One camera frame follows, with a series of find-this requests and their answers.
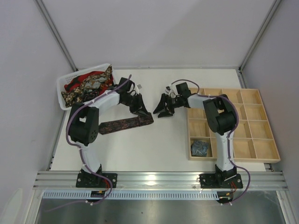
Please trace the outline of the dark paisley necktie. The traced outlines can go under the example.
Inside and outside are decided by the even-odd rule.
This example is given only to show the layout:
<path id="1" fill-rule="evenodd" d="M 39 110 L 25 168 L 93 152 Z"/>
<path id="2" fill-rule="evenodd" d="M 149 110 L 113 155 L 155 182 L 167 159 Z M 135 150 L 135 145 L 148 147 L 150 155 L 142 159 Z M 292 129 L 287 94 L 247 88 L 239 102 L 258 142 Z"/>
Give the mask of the dark paisley necktie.
<path id="1" fill-rule="evenodd" d="M 151 125 L 152 123 L 154 123 L 154 120 L 151 113 L 149 116 L 138 116 L 134 118 L 102 122 L 99 125 L 99 134 L 105 135 L 115 133 L 123 130 Z"/>

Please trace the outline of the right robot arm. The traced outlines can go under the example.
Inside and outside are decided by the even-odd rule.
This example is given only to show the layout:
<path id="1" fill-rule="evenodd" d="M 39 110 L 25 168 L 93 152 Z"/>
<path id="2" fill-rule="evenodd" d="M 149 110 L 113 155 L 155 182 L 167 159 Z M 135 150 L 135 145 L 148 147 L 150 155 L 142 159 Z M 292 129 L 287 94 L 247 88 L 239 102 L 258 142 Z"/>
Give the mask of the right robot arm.
<path id="1" fill-rule="evenodd" d="M 166 87 L 153 113 L 163 118 L 173 116 L 179 107 L 204 110 L 207 124 L 217 140 L 217 161 L 215 172 L 200 175 L 199 182 L 203 189 L 228 189 L 231 182 L 238 179 L 233 157 L 233 135 L 239 124 L 236 108 L 224 94 L 213 96 L 191 93 L 188 81 L 181 79 L 181 82 L 176 85 L 177 94 L 174 96 L 173 84 Z"/>

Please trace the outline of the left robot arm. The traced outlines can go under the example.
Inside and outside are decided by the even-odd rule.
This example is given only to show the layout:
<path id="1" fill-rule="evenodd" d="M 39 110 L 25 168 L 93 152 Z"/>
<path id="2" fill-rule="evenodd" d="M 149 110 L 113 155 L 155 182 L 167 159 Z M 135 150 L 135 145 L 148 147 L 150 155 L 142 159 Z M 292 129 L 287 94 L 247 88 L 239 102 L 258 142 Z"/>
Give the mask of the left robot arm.
<path id="1" fill-rule="evenodd" d="M 100 115 L 117 105 L 129 107 L 133 118 L 99 122 Z M 147 111 L 138 86 L 130 78 L 121 78 L 118 85 L 109 87 L 103 94 L 88 103 L 75 103 L 66 128 L 69 145 L 79 149 L 82 168 L 78 174 L 77 188 L 113 187 L 111 179 L 105 177 L 97 149 L 91 144 L 98 135 L 105 135 L 131 128 L 147 126 L 154 122 Z"/>

